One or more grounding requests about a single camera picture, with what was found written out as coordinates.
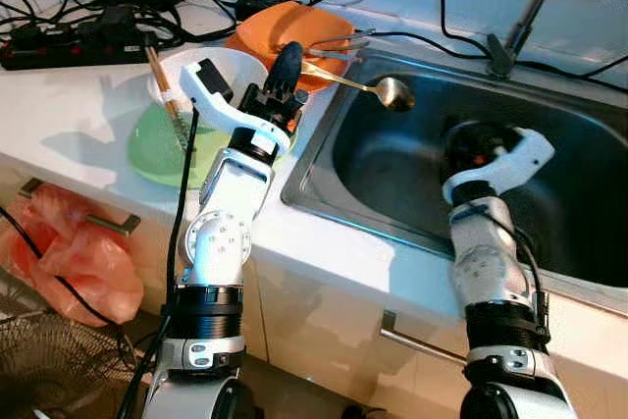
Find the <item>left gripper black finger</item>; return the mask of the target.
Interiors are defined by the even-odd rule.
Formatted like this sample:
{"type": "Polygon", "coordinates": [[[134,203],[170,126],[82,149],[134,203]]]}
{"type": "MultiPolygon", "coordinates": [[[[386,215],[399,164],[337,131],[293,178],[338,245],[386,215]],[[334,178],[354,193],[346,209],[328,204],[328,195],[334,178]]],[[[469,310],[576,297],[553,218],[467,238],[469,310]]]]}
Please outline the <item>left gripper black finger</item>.
{"type": "Polygon", "coordinates": [[[271,65],[263,82],[266,93],[293,93],[297,89],[302,70],[302,46],[299,42],[288,42],[280,47],[277,59],[271,65]]]}

